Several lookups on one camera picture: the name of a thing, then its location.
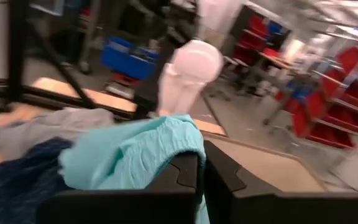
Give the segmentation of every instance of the metal shelving rack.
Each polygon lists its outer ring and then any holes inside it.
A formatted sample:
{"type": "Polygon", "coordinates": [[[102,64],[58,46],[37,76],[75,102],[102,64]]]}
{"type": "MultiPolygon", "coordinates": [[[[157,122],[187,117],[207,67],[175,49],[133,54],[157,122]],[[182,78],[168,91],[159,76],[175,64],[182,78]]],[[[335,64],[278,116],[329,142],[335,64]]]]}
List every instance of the metal shelving rack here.
{"type": "MultiPolygon", "coordinates": [[[[338,25],[337,22],[329,22],[329,21],[325,21],[327,23],[332,23],[332,24],[335,24],[335,25],[338,25]]],[[[346,42],[346,40],[353,40],[355,41],[356,43],[358,43],[358,39],[356,38],[353,38],[353,37],[350,37],[350,36],[346,36],[346,35],[341,35],[341,34],[335,34],[335,33],[332,33],[332,32],[319,32],[319,31],[316,31],[317,33],[320,33],[320,34],[324,34],[324,35],[330,35],[332,37],[337,37],[337,38],[340,38],[340,39],[344,39],[344,42],[343,44],[346,42]]],[[[309,128],[307,130],[307,133],[305,133],[304,135],[302,136],[297,136],[295,134],[295,130],[294,130],[294,133],[291,134],[291,138],[294,140],[292,142],[292,144],[295,144],[297,145],[297,143],[300,143],[300,144],[314,144],[316,146],[319,146],[321,145],[320,142],[315,142],[314,140],[313,141],[310,141],[308,139],[308,137],[310,136],[311,132],[313,131],[313,129],[316,127],[316,125],[323,125],[323,126],[328,126],[330,128],[333,128],[333,129],[336,129],[336,130],[339,130],[341,132],[344,132],[347,137],[349,139],[351,139],[349,137],[349,135],[358,135],[358,131],[354,131],[354,130],[351,130],[349,128],[346,128],[344,127],[343,125],[338,125],[338,124],[335,124],[335,123],[332,123],[332,122],[329,122],[327,120],[324,120],[324,118],[328,115],[329,113],[329,110],[334,106],[334,105],[340,105],[342,106],[343,108],[345,108],[346,110],[349,110],[349,111],[352,111],[352,113],[357,113],[358,114],[358,106],[357,105],[353,105],[352,103],[344,100],[342,97],[343,95],[345,94],[345,92],[349,89],[349,87],[351,85],[358,85],[358,61],[357,63],[353,66],[353,68],[350,70],[350,71],[345,71],[342,66],[341,66],[341,63],[337,62],[337,61],[334,61],[334,60],[323,60],[322,62],[320,62],[320,65],[319,67],[316,69],[316,70],[313,70],[312,71],[312,75],[311,75],[311,78],[314,78],[314,79],[317,79],[317,84],[318,84],[318,94],[323,94],[323,101],[322,103],[324,104],[323,105],[323,110],[324,110],[324,113],[320,114],[319,116],[314,116],[312,114],[312,112],[310,111],[309,107],[308,107],[308,101],[306,100],[306,103],[305,104],[301,104],[302,106],[305,107],[305,110],[306,110],[306,115],[307,115],[307,119],[308,119],[308,125],[309,125],[309,128]],[[335,78],[333,77],[330,77],[326,74],[324,74],[324,71],[330,71],[330,70],[338,70],[340,71],[341,73],[343,73],[343,75],[345,76],[345,78],[342,80],[342,81],[338,81],[336,80],[335,78]],[[329,96],[326,96],[324,93],[323,93],[323,84],[322,84],[322,80],[323,79],[326,79],[326,82],[333,82],[337,85],[337,88],[334,90],[334,92],[329,95],[329,96]]]]}
{"type": "MultiPolygon", "coordinates": [[[[249,35],[252,35],[252,36],[254,36],[254,37],[256,37],[256,38],[258,38],[258,39],[260,39],[260,40],[263,40],[263,41],[267,41],[267,39],[265,38],[265,37],[262,37],[262,36],[260,36],[259,34],[256,34],[255,32],[252,32],[250,29],[243,29],[242,30],[243,32],[246,32],[246,33],[248,33],[249,35]]],[[[244,49],[250,49],[249,47],[246,47],[246,46],[244,46],[242,43],[240,43],[240,42],[237,42],[236,43],[236,46],[238,46],[238,47],[242,47],[242,48],[244,48],[244,49]]]]}

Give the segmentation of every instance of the wooden board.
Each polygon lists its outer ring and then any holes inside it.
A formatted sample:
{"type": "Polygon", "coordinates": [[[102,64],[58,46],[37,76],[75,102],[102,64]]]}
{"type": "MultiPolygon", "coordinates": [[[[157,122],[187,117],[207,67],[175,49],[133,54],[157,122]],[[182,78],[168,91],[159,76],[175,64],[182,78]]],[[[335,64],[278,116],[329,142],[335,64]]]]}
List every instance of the wooden board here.
{"type": "MultiPolygon", "coordinates": [[[[61,93],[64,95],[78,97],[75,93],[74,89],[67,83],[60,82],[51,78],[39,78],[34,84],[34,87],[41,88],[43,90],[54,91],[57,93],[61,93]]],[[[118,98],[115,96],[107,95],[98,91],[93,90],[86,90],[84,92],[92,98],[96,103],[111,106],[113,108],[117,108],[124,111],[133,112],[136,109],[136,105],[129,101],[122,98],[118,98]]],[[[170,114],[168,111],[159,111],[160,114],[170,114]]],[[[217,124],[200,121],[198,119],[194,119],[195,124],[200,130],[222,134],[225,135],[223,128],[217,124]]]]}
{"type": "Polygon", "coordinates": [[[259,53],[261,54],[261,56],[265,57],[267,60],[273,62],[274,64],[276,64],[277,66],[279,66],[280,68],[282,69],[292,69],[293,66],[291,63],[288,63],[286,61],[284,61],[282,58],[277,58],[277,57],[273,57],[273,56],[269,56],[269,55],[266,55],[264,53],[259,53]]]}

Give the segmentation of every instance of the black metal frame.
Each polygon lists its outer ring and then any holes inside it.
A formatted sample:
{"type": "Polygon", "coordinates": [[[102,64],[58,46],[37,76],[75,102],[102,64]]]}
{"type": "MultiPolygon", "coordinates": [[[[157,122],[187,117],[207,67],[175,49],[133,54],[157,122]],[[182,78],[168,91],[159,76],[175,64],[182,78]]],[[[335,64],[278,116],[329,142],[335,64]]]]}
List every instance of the black metal frame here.
{"type": "Polygon", "coordinates": [[[9,104],[15,101],[43,108],[58,110],[63,107],[104,108],[114,113],[117,121],[132,118],[129,111],[119,110],[93,102],[81,89],[76,80],[65,70],[56,58],[50,44],[44,41],[34,27],[26,21],[29,0],[8,1],[8,50],[7,78],[0,78],[0,112],[9,111],[9,104]],[[79,98],[42,90],[23,84],[25,41],[30,35],[35,44],[46,54],[47,60],[75,90],[79,98]]]}

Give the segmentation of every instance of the blue storage bin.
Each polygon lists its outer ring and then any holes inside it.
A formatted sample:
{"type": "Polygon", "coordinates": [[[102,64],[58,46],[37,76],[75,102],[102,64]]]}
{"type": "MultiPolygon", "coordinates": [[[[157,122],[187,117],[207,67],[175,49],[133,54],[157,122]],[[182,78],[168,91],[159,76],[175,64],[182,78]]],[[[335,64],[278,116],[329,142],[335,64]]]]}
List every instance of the blue storage bin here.
{"type": "Polygon", "coordinates": [[[111,70],[129,77],[144,79],[152,72],[158,54],[149,50],[138,49],[147,55],[148,59],[145,60],[135,55],[129,55],[127,51],[131,47],[132,43],[119,37],[111,37],[104,46],[101,63],[111,70]]]}
{"type": "Polygon", "coordinates": [[[283,29],[283,27],[276,23],[276,22],[272,22],[270,21],[269,24],[268,24],[268,32],[270,35],[273,35],[274,33],[281,33],[281,30],[283,29]]]}
{"type": "MultiPolygon", "coordinates": [[[[295,89],[296,88],[296,85],[292,82],[292,81],[289,81],[287,83],[287,87],[290,88],[290,89],[295,89]]],[[[301,90],[297,90],[295,92],[292,93],[292,98],[294,99],[297,99],[299,101],[304,101],[305,98],[311,94],[313,91],[311,88],[308,88],[308,87],[304,87],[302,88],[301,90]]]]}

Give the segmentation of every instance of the concrete floor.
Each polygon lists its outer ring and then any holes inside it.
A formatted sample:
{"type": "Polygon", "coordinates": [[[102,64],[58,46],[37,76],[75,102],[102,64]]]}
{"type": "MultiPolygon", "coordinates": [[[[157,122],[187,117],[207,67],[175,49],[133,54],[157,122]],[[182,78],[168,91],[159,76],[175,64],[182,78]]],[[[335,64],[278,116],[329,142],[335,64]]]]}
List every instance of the concrete floor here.
{"type": "MultiPolygon", "coordinates": [[[[6,6],[0,5],[0,77],[6,76],[6,6]]],[[[98,63],[99,52],[93,52],[91,64],[93,73],[85,76],[76,70],[71,70],[71,74],[77,79],[81,86],[92,90],[102,90],[103,83],[108,81],[111,76],[109,69],[98,63]]],[[[50,77],[62,80],[58,72],[48,63],[28,58],[25,61],[25,82],[31,84],[40,77],[50,77]]],[[[335,175],[330,175],[328,170],[335,164],[336,160],[343,156],[342,152],[325,150],[315,147],[293,147],[289,151],[287,146],[291,139],[283,131],[276,131],[274,135],[269,134],[269,129],[262,126],[262,120],[266,118],[277,103],[272,98],[266,98],[260,102],[253,98],[234,97],[231,102],[226,102],[220,97],[210,98],[207,94],[199,97],[190,111],[192,117],[211,123],[217,123],[214,116],[220,121],[221,125],[230,138],[248,142],[261,147],[275,149],[278,151],[290,152],[312,166],[315,171],[326,182],[330,184],[332,190],[348,189],[335,175]],[[214,113],[208,108],[204,99],[212,107],[214,113]]],[[[282,113],[277,119],[278,125],[290,124],[290,118],[282,113]]]]}

